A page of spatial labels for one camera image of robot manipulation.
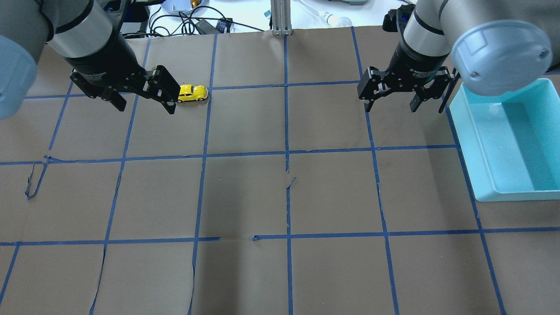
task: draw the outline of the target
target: plastic container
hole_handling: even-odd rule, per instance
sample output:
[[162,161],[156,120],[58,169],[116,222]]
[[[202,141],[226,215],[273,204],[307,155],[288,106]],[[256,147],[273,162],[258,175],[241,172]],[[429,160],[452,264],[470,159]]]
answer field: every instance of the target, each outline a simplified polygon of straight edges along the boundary
[[560,98],[549,79],[500,96],[461,85],[450,110],[478,201],[560,199]]

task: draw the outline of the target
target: toy car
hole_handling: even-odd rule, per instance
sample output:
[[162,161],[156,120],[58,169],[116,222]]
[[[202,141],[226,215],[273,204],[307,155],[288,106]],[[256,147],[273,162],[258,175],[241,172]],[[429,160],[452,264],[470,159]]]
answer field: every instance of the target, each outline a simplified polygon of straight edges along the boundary
[[208,97],[208,90],[203,85],[193,86],[192,84],[181,85],[177,103],[184,101],[203,101]]

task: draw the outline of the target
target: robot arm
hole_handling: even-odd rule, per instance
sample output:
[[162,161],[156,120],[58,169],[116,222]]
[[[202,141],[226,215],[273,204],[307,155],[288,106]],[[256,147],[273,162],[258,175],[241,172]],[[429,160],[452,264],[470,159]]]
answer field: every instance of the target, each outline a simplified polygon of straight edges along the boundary
[[520,89],[560,69],[559,11],[557,0],[418,0],[416,7],[403,6],[384,22],[385,30],[401,36],[389,68],[369,67],[358,96],[369,111],[380,97],[414,91],[415,112],[423,101],[441,97],[451,81],[442,67],[449,54],[476,94]]
[[95,0],[0,0],[0,15],[0,118],[18,110],[46,41],[74,67],[70,78],[87,96],[124,111],[119,92],[133,92],[174,113],[175,79],[164,66],[142,68]]

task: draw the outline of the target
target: light blue plastic cap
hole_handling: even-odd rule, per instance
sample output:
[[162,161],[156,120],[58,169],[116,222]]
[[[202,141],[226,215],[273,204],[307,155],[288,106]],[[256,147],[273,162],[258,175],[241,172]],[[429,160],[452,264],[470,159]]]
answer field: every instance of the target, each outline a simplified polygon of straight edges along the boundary
[[19,110],[36,76],[33,57],[22,46],[0,35],[0,119]]
[[496,96],[543,75],[552,62],[552,46],[537,26],[502,20],[467,31],[453,45],[451,57],[470,91]]

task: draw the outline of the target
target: teal plastic bin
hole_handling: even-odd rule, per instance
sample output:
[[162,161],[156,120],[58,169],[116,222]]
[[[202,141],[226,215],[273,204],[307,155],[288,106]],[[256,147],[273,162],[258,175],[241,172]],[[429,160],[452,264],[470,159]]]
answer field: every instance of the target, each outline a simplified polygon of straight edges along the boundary
[[461,85],[450,110],[478,201],[560,199],[560,98],[549,79],[490,97]]

